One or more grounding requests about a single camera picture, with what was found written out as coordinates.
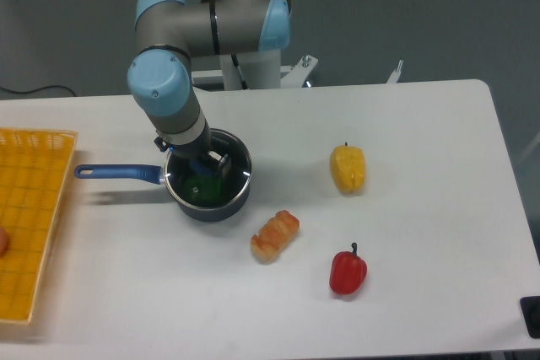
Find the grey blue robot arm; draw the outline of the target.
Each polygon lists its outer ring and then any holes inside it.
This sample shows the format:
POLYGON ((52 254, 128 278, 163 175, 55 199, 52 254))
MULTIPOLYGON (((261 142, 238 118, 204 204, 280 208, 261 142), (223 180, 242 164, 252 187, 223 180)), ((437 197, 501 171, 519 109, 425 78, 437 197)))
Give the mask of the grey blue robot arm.
POLYGON ((134 28, 138 54, 127 84, 156 129, 155 144, 199 173, 224 170, 229 158, 214 152, 192 89, 192 58, 285 49, 289 0, 138 0, 134 28))

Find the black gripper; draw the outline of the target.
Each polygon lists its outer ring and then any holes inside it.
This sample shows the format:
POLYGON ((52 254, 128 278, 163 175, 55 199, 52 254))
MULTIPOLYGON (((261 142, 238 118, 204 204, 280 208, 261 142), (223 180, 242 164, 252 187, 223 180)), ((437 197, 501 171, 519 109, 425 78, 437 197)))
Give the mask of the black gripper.
POLYGON ((198 158, 202 169, 200 173, 209 177, 225 177, 231 169, 231 158, 225 153, 211 149, 212 134, 209 126, 205 126, 195 137, 181 134, 165 134, 156 131, 154 144, 160 152, 170 152, 182 159, 198 158))

